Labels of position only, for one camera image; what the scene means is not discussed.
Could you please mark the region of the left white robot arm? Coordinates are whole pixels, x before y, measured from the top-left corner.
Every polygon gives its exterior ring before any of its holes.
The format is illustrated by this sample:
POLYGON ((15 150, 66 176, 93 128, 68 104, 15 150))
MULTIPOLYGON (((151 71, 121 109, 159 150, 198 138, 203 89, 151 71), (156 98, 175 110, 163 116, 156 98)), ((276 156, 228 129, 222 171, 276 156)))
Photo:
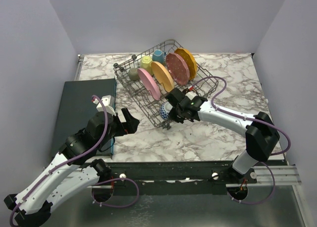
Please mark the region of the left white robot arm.
POLYGON ((125 122, 118 115, 97 112, 87 126, 69 136, 47 168, 26 189, 5 197, 12 211, 12 227, 39 227, 53 210, 89 185, 104 185, 111 178, 111 168, 103 159, 85 162, 96 155, 114 137, 134 134, 140 121, 122 108, 125 122))

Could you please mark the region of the cream yellow round plate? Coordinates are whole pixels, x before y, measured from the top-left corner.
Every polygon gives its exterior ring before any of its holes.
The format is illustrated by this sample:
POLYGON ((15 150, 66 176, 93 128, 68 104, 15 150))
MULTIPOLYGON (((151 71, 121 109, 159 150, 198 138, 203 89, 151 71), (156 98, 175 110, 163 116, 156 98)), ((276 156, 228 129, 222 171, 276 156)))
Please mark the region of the cream yellow round plate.
POLYGON ((163 64, 153 61, 152 70, 155 78, 157 79, 159 84, 164 87, 166 92, 170 92, 174 89, 174 81, 163 64))

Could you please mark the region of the light green ceramic mug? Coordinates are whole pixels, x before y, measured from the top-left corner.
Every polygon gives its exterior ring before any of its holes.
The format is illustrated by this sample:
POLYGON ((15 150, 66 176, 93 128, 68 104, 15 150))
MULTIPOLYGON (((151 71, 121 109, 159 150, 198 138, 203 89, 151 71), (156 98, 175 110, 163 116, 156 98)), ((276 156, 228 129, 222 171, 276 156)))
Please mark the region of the light green ceramic mug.
POLYGON ((140 68, 145 69, 151 76, 153 76, 152 70, 152 58, 150 56, 141 57, 140 68))

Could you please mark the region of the blue ceramic mug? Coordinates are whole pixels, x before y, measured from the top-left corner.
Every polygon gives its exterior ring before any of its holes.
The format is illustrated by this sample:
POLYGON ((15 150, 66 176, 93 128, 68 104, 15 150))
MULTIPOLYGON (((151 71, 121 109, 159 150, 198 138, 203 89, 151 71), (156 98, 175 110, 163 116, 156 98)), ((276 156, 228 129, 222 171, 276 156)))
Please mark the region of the blue ceramic mug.
POLYGON ((152 61, 159 62, 161 64, 165 63, 166 52, 162 50, 155 50, 152 54, 152 61))

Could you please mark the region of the pink polka dot plate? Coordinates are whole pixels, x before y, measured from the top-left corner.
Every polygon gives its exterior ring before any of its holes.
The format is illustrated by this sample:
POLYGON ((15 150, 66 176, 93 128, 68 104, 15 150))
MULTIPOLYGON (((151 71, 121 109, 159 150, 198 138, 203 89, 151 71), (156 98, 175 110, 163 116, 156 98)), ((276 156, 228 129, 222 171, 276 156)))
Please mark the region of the pink polka dot plate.
POLYGON ((176 53, 168 53, 165 58, 167 70, 179 85, 186 85, 189 81, 189 68, 185 60, 176 53))

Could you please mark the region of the yellow polka dot plate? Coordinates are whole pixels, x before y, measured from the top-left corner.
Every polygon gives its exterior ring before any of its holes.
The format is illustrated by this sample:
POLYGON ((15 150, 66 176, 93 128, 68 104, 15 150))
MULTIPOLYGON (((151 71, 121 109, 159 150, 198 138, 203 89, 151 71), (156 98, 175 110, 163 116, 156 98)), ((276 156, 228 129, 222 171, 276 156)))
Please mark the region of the yellow polka dot plate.
POLYGON ((185 60, 190 73, 189 80, 193 80, 196 77, 198 71, 197 63, 193 55, 184 48, 177 48, 174 52, 185 60))

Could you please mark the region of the grey wire dish rack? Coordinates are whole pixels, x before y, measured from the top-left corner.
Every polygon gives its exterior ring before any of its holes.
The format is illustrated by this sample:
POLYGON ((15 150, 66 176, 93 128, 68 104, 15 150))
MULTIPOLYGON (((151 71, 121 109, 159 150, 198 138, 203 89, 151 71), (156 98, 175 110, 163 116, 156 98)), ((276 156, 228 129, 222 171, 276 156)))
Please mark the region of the grey wire dish rack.
POLYGON ((172 89, 184 93, 192 91, 207 98, 218 86, 211 73, 174 39, 133 54, 125 62, 115 63, 113 69, 116 78, 154 127, 170 129, 166 96, 172 89))

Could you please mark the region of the grey ceramic mug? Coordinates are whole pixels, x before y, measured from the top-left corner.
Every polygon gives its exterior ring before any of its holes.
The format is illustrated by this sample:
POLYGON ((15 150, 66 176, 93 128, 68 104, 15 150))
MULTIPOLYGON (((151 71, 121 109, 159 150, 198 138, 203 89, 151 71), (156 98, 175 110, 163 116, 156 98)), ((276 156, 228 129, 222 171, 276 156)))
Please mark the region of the grey ceramic mug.
POLYGON ((131 81, 139 80, 138 68, 132 67, 128 71, 128 77, 131 81))

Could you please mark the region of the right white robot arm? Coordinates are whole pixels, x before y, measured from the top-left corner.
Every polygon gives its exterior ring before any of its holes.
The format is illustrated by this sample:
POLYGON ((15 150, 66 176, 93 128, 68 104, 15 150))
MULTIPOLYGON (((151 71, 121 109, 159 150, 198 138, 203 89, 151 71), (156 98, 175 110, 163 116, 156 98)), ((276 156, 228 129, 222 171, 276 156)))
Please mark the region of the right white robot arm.
POLYGON ((177 88, 171 90, 166 99, 171 105, 169 119, 178 123, 185 120, 210 122, 232 130, 246 139, 246 150, 233 161, 228 170, 228 178, 233 183, 244 180, 247 171, 256 163, 266 162, 280 139, 266 113, 253 115, 217 107, 194 92, 184 94, 177 88))

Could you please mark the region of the red blue patterned bowl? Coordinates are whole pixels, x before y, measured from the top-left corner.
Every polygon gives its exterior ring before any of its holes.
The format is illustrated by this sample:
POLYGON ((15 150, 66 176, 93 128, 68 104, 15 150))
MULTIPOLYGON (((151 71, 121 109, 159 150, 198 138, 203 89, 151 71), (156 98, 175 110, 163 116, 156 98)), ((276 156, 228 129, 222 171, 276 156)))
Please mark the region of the red blue patterned bowl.
POLYGON ((170 111, 172 110, 172 105, 166 101, 164 102, 161 106, 160 106, 160 109, 159 109, 159 114, 161 116, 162 119, 166 120, 168 119, 168 115, 170 113, 170 111))

